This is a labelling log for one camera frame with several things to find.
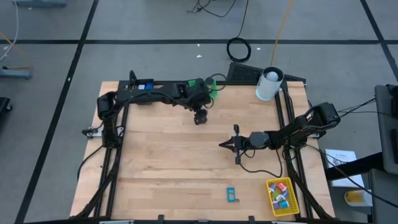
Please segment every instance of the concrete floor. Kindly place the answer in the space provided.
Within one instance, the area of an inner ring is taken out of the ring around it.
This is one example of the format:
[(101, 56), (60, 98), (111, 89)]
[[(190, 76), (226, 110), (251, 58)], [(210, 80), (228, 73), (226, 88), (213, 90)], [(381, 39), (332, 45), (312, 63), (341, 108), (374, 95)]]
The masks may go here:
[[(20, 9), (19, 39), (78, 40), (92, 2), (69, 0), (64, 9)], [(251, 0), (241, 37), (275, 39), (288, 2)], [(398, 39), (398, 2), (367, 2), (384, 38)], [(225, 18), (205, 12), (187, 13), (195, 3), (196, 0), (100, 0), (87, 39), (229, 39), (239, 32), (245, 1), (237, 0)], [(217, 0), (209, 9), (222, 14), (230, 4), (229, 0)], [(11, 3), (0, 2), (0, 31), (9, 38), (14, 36), (14, 13)], [(361, 3), (344, 0), (294, 1), (282, 38), (377, 40)], [(0, 54), (4, 46), (0, 45)], [(15, 221), (77, 45), (19, 47), (32, 59), (34, 76), (31, 80), (0, 79), (0, 96), (11, 98), (14, 105), (0, 135), (0, 223)], [(398, 57), (398, 45), (388, 48)], [(252, 49), (246, 64), (266, 67), (273, 45), (252, 44)], [(244, 54), (245, 50), (235, 46), (234, 51)], [(4, 63), (20, 65), (24, 61), (11, 52)], [(86, 146), (81, 130), (91, 124), (102, 81), (126, 79), (130, 69), (139, 78), (204, 78), (213, 73), (227, 74), (229, 63), (225, 44), (86, 44), (25, 222), (68, 217), (77, 168)], [(313, 104), (329, 101), (337, 109), (372, 98), (375, 85), (397, 83), (380, 44), (281, 44), (275, 65), (307, 79), (307, 95)], [(375, 110), (375, 106), (369, 105), (366, 110)], [(348, 115), (320, 140), (320, 147), (352, 150), (357, 157), (379, 152), (377, 126), (375, 114)], [(330, 190), (338, 218), (366, 221), (365, 215), (348, 210), (343, 201), (346, 189)]]

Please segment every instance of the wooden table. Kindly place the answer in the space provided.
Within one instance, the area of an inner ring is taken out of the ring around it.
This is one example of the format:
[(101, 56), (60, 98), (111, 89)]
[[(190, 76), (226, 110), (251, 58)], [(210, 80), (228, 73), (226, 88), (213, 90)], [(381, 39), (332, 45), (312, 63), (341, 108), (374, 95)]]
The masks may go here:
[[(100, 95), (117, 87), (118, 82), (103, 82)], [(303, 83), (290, 82), (288, 87), (296, 116), (303, 114), (308, 110)], [(233, 134), (233, 124), (239, 125), (243, 136), (280, 129), (275, 101), (259, 100), (254, 90), (255, 86), (227, 86), (208, 110), (207, 123), (199, 126), (193, 122), (193, 112), (181, 106), (130, 105), (112, 219), (156, 220), (163, 214), (166, 220), (248, 220), (249, 215), (258, 221), (294, 220), (293, 215), (275, 217), (272, 213), (266, 180), (273, 176), (245, 172), (234, 163), (231, 151), (218, 147)], [(283, 93), (281, 101), (287, 122)], [(95, 114), (93, 126), (100, 123)], [(314, 139), (308, 143), (318, 147)], [(100, 138), (88, 140), (85, 156), (100, 145)], [(80, 212), (98, 188), (104, 152), (83, 166), (71, 215)], [(280, 172), (276, 151), (258, 150), (254, 158), (242, 160), (249, 170)], [(319, 152), (303, 148), (302, 160), (308, 189), (334, 216)], [(287, 176), (283, 159), (282, 165)], [(227, 187), (235, 187), (239, 202), (227, 202)], [(301, 191), (297, 194), (305, 217)], [(106, 192), (101, 214), (107, 201)]]

